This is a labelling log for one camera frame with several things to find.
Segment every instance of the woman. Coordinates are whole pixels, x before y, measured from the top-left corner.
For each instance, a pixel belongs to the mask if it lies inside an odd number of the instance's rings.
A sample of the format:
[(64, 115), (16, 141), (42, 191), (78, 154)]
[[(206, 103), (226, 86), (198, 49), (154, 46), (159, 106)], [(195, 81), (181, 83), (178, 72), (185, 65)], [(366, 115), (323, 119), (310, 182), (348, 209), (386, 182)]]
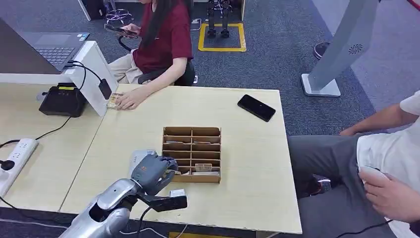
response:
[(138, 83), (145, 73), (168, 68), (161, 76), (117, 100), (118, 109), (134, 109), (152, 93), (174, 83), (192, 59), (190, 0), (139, 0), (145, 4), (142, 26), (122, 27), (136, 32), (139, 48), (109, 64), (119, 83)]

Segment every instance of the speaker grille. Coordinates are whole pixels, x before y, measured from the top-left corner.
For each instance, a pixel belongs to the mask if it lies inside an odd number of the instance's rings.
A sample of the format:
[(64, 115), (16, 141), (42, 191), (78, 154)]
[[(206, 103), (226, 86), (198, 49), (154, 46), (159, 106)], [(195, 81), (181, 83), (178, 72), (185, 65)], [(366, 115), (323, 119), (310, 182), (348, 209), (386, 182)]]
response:
[(358, 53), (360, 53), (362, 51), (363, 51), (363, 45), (362, 44), (355, 44), (355, 45), (352, 45), (349, 48), (349, 54), (351, 54), (351, 55), (357, 55)]

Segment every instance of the long black hair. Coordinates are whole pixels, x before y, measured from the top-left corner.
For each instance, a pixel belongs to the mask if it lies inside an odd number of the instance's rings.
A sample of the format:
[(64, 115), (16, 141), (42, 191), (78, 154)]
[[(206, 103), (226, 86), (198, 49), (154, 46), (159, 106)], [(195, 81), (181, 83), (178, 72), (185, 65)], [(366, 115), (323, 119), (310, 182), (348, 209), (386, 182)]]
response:
[(156, 10), (152, 14), (152, 18), (149, 22), (149, 26), (147, 27), (146, 34), (142, 39), (141, 47), (147, 47), (155, 40), (163, 21), (170, 14), (171, 10), (181, 1), (187, 7), (191, 24), (193, 0), (157, 0)]

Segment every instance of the white t-shirt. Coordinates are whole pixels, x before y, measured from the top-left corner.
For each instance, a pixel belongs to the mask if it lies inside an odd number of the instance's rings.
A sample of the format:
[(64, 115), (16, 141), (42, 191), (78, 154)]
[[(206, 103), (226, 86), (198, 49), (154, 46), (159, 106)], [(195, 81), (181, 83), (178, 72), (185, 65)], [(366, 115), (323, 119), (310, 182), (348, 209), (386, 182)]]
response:
[[(420, 91), (403, 100), (400, 107), (420, 116)], [(359, 167), (378, 168), (420, 193), (420, 118), (407, 129), (395, 133), (360, 137), (357, 161)], [(418, 238), (410, 231), (408, 223), (393, 221), (389, 227), (398, 238)]]

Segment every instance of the white monitor stand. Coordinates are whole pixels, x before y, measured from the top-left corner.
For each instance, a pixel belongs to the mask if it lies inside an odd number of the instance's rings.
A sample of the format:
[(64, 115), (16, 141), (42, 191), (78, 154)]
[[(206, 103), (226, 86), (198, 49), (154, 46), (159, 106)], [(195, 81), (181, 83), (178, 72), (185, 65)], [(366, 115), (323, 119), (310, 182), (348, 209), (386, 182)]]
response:
[[(108, 64), (95, 41), (86, 41), (83, 47), (74, 57), (74, 60), (81, 62), (90, 68), (100, 78), (105, 78), (111, 91), (114, 93), (118, 88), (118, 82), (110, 72)], [(84, 69), (80, 67), (69, 68), (62, 74), (18, 74), (0, 73), (0, 83), (23, 83), (23, 84), (47, 84), (57, 85), (58, 83), (73, 82), (78, 88), (83, 82)], [(95, 109), (99, 116), (106, 113), (107, 100), (104, 98), (98, 85), (99, 80), (91, 72), (87, 71), (86, 80), (81, 90), (83, 96)]]
[(325, 54), (311, 73), (302, 74), (306, 95), (341, 96), (335, 77), (350, 67), (370, 47), (379, 2), (380, 0), (350, 0)]

